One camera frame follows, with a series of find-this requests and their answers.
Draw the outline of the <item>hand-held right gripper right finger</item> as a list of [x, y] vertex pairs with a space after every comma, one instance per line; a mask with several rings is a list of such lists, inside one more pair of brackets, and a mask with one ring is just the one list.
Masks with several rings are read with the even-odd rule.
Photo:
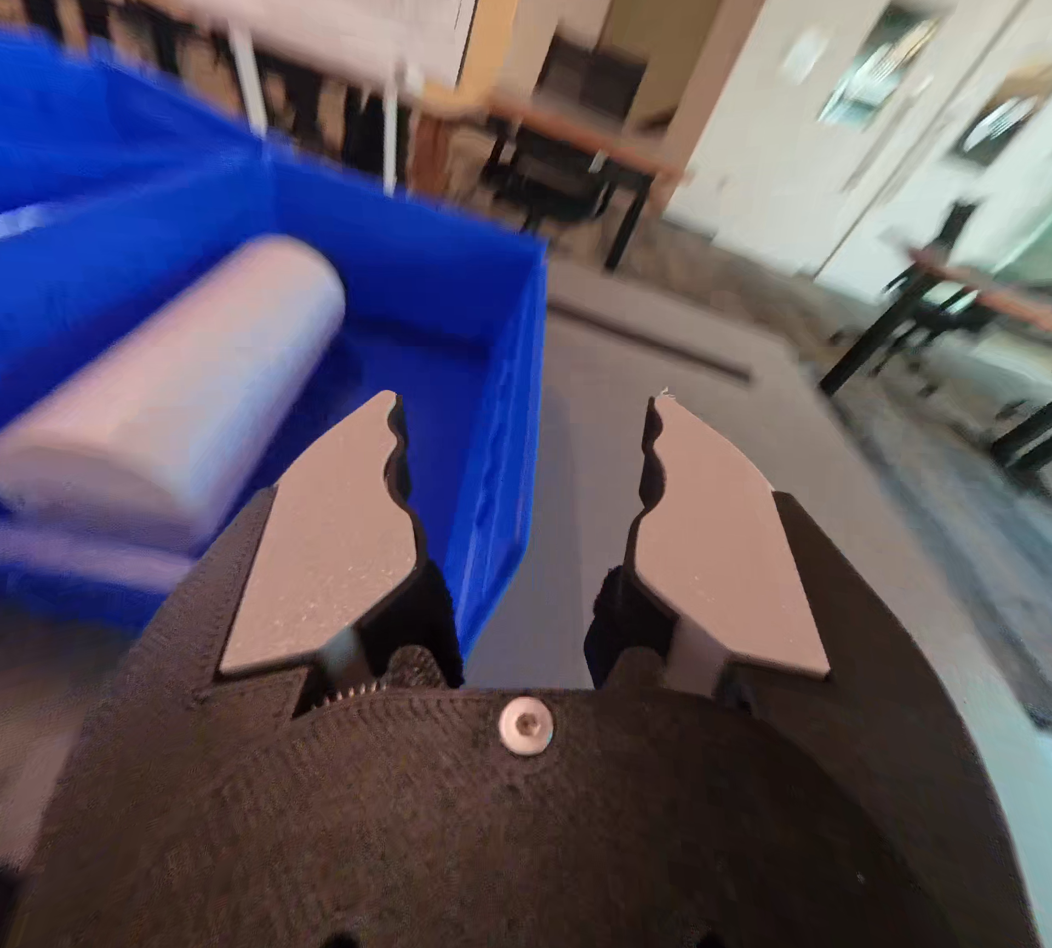
[[651, 399], [644, 430], [624, 567], [672, 620], [668, 686], [716, 695], [739, 665], [823, 681], [829, 658], [766, 477], [671, 395]]

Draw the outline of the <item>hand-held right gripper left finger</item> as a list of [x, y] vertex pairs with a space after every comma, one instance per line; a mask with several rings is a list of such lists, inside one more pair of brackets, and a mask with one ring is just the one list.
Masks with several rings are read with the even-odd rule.
[[382, 390], [278, 480], [218, 665], [221, 678], [308, 667], [335, 688], [380, 674], [366, 631], [426, 554], [405, 490], [402, 398]]

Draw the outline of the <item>white plastic bottle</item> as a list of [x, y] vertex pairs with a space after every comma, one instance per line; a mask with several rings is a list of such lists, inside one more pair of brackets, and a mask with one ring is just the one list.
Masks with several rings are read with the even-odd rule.
[[344, 283], [301, 240], [244, 243], [2, 430], [22, 523], [199, 548], [339, 332]]

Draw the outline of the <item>blue plastic bin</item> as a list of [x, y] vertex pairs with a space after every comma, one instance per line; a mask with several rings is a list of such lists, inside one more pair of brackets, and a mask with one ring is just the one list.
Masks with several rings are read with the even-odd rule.
[[107, 56], [2, 33], [2, 425], [243, 243], [277, 233], [347, 291], [333, 345], [222, 523], [375, 394], [403, 401], [410, 504], [468, 655], [528, 544], [542, 400], [539, 241], [264, 143]]

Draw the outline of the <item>black office chair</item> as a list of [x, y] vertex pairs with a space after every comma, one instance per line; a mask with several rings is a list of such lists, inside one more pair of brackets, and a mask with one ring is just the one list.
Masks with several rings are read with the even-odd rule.
[[[982, 201], [955, 202], [942, 224], [940, 231], [927, 244], [926, 249], [947, 259], [980, 205]], [[901, 352], [923, 352], [947, 334], [980, 334], [994, 319], [994, 312], [975, 303], [960, 306], [960, 302], [971, 296], [974, 293], [962, 288], [940, 302], [922, 300], [910, 315], [908, 326], [884, 350], [873, 366], [871, 376], [881, 374]]]
[[[581, 47], [555, 35], [535, 93], [622, 126], [646, 67], [616, 51]], [[545, 221], [571, 226], [601, 218], [616, 188], [613, 169], [607, 158], [521, 125], [509, 138], [495, 139], [479, 182], [493, 202], [522, 213], [520, 231], [538, 235]]]

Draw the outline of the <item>wood-top office desk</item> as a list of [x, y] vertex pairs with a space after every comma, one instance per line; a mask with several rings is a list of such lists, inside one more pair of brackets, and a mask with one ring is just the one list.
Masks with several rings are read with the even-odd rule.
[[1013, 321], [1040, 332], [1051, 332], [1050, 300], [1000, 282], [970, 266], [955, 266], [949, 257], [933, 247], [907, 245], [909, 261], [901, 291], [886, 309], [865, 328], [839, 357], [829, 372], [822, 377], [820, 390], [831, 398], [857, 374], [891, 336], [916, 311], [924, 297], [936, 286], [948, 283], [976, 297], [976, 302]]

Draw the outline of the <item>white wall sign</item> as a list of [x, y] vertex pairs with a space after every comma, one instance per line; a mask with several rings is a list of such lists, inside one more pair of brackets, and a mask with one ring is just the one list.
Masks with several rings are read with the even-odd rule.
[[829, 36], [815, 26], [806, 28], [792, 42], [780, 65], [782, 80], [801, 85], [815, 69], [830, 42]]

